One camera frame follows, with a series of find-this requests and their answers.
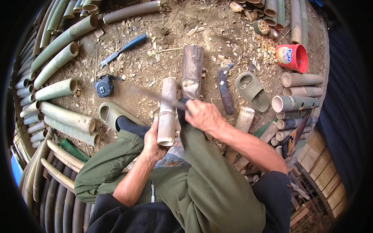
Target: hand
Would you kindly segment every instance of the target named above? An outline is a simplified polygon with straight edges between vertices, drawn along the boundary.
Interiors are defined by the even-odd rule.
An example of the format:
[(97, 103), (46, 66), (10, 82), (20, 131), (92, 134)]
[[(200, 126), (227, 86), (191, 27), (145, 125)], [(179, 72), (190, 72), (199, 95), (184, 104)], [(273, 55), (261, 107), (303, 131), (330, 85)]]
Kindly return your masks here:
[(214, 104), (200, 100), (188, 100), (185, 106), (192, 114), (191, 116), (188, 111), (185, 111), (185, 120), (206, 133), (212, 134), (213, 131), (227, 124), (226, 119), (222, 117)]
[(175, 142), (170, 147), (160, 146), (157, 143), (158, 135), (158, 116), (154, 117), (154, 121), (151, 125), (149, 131), (145, 134), (144, 138), (144, 149), (141, 152), (142, 156), (146, 156), (151, 163), (156, 163), (158, 160), (161, 160), (171, 147), (178, 145), (178, 142)]

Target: label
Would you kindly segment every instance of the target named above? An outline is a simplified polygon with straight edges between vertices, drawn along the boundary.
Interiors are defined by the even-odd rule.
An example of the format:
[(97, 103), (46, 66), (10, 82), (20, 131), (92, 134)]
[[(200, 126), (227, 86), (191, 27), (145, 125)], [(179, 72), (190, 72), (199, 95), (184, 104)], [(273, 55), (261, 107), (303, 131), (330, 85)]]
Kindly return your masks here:
[(291, 53), (293, 52), (293, 49), (288, 47), (280, 47), (277, 50), (277, 60), (279, 63), (283, 64), (289, 64), (291, 63)]

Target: chisel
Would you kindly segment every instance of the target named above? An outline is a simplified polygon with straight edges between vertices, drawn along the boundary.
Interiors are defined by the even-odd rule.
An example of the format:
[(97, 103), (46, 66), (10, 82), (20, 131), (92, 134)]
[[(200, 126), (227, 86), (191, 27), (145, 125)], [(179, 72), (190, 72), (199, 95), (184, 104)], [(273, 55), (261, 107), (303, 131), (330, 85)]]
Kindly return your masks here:
[(128, 51), (128, 50), (130, 50), (130, 49), (138, 46), (139, 44), (144, 43), (147, 40), (148, 40), (148, 36), (146, 34), (142, 34), (141, 36), (136, 37), (130, 43), (126, 44), (123, 48), (121, 48), (118, 52), (112, 53), (110, 56), (108, 56), (107, 58), (105, 58), (105, 60), (103, 60), (101, 62), (101, 66), (102, 67), (106, 66), (112, 60), (114, 60), (115, 58), (117, 58), (118, 55), (121, 54), (122, 52)]

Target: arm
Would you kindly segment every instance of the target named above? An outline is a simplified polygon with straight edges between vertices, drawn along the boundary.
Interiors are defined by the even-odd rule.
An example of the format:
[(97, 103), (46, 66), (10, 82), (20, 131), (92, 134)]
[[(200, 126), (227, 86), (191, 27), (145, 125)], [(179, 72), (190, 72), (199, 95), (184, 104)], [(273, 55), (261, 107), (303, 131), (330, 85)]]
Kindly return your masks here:
[(131, 170), (115, 188), (113, 196), (127, 207), (134, 206), (139, 200), (149, 175), (158, 160), (161, 160), (170, 147), (157, 143), (158, 117), (154, 118), (150, 130), (144, 139), (144, 149)]
[(186, 106), (192, 116), (186, 111), (185, 120), (193, 127), (227, 143), (264, 171), (279, 171), (287, 174), (285, 161), (270, 145), (228, 124), (214, 104), (189, 100)]

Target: green cloth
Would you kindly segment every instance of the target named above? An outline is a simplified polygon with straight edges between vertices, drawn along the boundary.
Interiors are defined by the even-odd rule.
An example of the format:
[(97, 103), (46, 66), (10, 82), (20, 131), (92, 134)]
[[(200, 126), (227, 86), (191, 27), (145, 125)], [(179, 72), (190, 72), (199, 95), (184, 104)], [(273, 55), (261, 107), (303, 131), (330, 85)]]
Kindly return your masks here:
[[(262, 232), (265, 207), (243, 175), (202, 131), (187, 125), (180, 136), (191, 166), (153, 169), (137, 204), (151, 202), (154, 180), (155, 201), (164, 202), (186, 232)], [(143, 139), (121, 130), (76, 176), (77, 198), (94, 203), (98, 194), (112, 194), (143, 146)]]

